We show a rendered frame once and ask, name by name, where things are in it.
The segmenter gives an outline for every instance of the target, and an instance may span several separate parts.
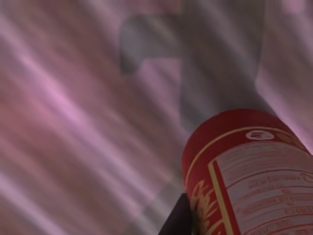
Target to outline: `nutrition label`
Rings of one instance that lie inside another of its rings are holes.
[[[313,157],[281,142],[216,158],[243,235],[313,235]]]

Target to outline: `red can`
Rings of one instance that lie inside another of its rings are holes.
[[[313,234],[313,157],[277,117],[240,109],[209,119],[182,173],[201,235]]]

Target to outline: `black object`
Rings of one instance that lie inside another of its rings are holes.
[[[158,235],[191,235],[192,214],[187,194],[182,194]]]

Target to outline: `can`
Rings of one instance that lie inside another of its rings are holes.
[[[313,157],[271,114],[238,109],[204,122],[182,174],[197,234],[313,234]]]

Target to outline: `gold line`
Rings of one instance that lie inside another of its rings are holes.
[[[188,183],[188,178],[189,178],[189,175],[190,175],[190,172],[191,172],[191,169],[193,168],[193,166],[195,165],[196,161],[199,159],[199,157],[201,156],[201,154],[208,148],[210,147],[212,144],[214,144],[215,142],[219,141],[220,139],[228,136],[228,135],[231,135],[231,134],[234,134],[236,132],[240,132],[240,131],[244,131],[244,130],[251,130],[251,129],[264,129],[264,130],[272,130],[272,131],[278,131],[278,132],[281,132],[281,133],[284,133],[286,135],[289,135],[289,136],[292,136],[294,137],[294,135],[286,132],[286,131],[283,131],[281,129],[278,129],[278,128],[272,128],[272,127],[263,127],[263,126],[249,126],[249,127],[243,127],[243,128],[239,128],[239,129],[235,129],[235,130],[232,130],[232,131],[229,131],[229,132],[226,132],[218,137],[216,137],[214,140],[210,141],[209,143],[207,143],[200,151],[199,153],[195,156],[195,158],[193,159],[192,163],[190,164],[190,167],[187,171],[187,175],[186,175],[186,179],[185,179],[185,182],[184,182],[184,186],[186,188],[187,186],[187,183]]]
[[[219,207],[221,209],[221,214],[222,214],[223,222],[224,222],[224,225],[225,225],[226,234],[227,235],[234,235],[234,232],[233,232],[231,224],[230,224],[228,212],[227,212],[227,209],[225,207],[224,200],[223,200],[223,196],[222,196],[222,192],[221,192],[221,189],[220,189],[220,185],[219,185],[219,182],[217,180],[216,173],[215,173],[215,170],[214,170],[214,167],[213,167],[213,162],[214,161],[210,162],[210,164],[208,165],[208,169],[209,169],[210,177],[212,179],[212,183],[213,183],[214,191],[215,191],[215,194],[216,194],[216,198],[217,198],[217,201],[219,203]]]

